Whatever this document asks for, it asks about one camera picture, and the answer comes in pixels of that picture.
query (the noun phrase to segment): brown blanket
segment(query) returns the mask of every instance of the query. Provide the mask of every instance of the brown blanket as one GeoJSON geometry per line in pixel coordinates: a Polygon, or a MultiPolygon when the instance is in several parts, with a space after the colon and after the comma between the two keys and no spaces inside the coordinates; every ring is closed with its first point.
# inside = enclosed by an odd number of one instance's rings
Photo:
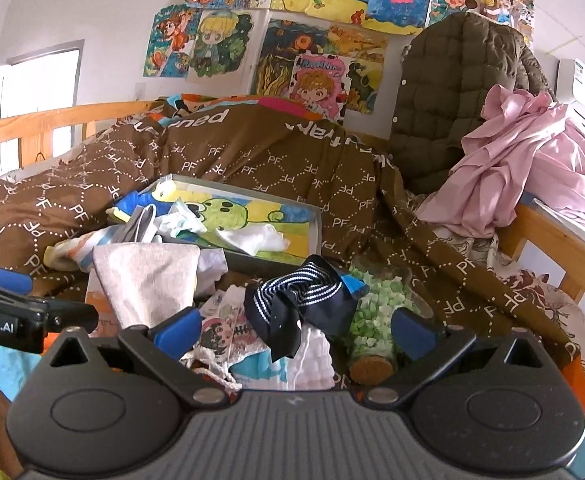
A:
{"type": "MultiPolygon", "coordinates": [[[[164,114],[176,115],[169,105],[164,114]]],[[[18,184],[0,181],[0,266],[34,277],[37,294],[82,299],[76,275],[49,272],[47,246],[102,227],[105,209],[167,173],[255,189],[323,208],[323,254],[347,265],[359,253],[407,264],[413,287],[448,323],[480,335],[526,326],[566,365],[577,354],[564,332],[493,274],[418,222],[401,175],[384,155],[321,120],[235,102],[162,128],[148,116],[87,145],[81,155],[18,184]]]]}

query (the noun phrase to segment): bow tie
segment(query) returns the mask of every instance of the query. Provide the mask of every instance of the bow tie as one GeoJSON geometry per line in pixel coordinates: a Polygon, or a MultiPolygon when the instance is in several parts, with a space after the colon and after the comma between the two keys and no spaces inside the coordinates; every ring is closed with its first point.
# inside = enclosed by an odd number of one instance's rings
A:
{"type": "Polygon", "coordinates": [[[337,271],[313,254],[295,272],[246,289],[246,317],[272,353],[272,362],[295,357],[301,344],[301,323],[328,336],[348,333],[357,302],[367,287],[349,290],[337,271]]]}

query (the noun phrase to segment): pink fabric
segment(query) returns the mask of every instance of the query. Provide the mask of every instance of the pink fabric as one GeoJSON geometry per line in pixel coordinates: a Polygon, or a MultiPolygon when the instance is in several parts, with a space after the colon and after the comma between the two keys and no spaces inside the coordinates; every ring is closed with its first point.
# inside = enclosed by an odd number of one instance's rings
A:
{"type": "Polygon", "coordinates": [[[547,92],[493,86],[481,111],[486,122],[461,139],[466,156],[417,217],[464,237],[492,237],[515,219],[525,189],[585,225],[585,138],[567,110],[547,92]]]}

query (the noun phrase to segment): quilted jacket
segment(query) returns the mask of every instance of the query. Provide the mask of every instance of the quilted jacket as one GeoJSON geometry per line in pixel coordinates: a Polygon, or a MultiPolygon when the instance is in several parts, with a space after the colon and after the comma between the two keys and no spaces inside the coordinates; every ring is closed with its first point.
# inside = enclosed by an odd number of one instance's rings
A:
{"type": "Polygon", "coordinates": [[[390,152],[407,189],[439,190],[461,158],[460,140],[483,120],[493,85],[549,90],[539,62],[516,30],[458,13],[411,43],[397,95],[390,152]]]}

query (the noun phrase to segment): wooden bed rail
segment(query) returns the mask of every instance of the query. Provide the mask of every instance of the wooden bed rail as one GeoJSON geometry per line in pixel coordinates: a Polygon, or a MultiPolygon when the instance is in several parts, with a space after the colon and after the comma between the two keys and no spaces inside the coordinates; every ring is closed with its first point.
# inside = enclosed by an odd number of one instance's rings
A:
{"type": "Polygon", "coordinates": [[[526,241],[533,243],[566,271],[559,288],[579,303],[585,293],[585,242],[535,209],[518,205],[516,212],[515,221],[497,232],[499,249],[516,260],[526,241]]]}
{"type": "Polygon", "coordinates": [[[82,124],[84,139],[96,134],[96,123],[139,114],[150,109],[152,101],[105,103],[60,108],[0,119],[0,142],[19,139],[19,166],[24,168],[41,153],[52,157],[52,131],[82,124]]]}

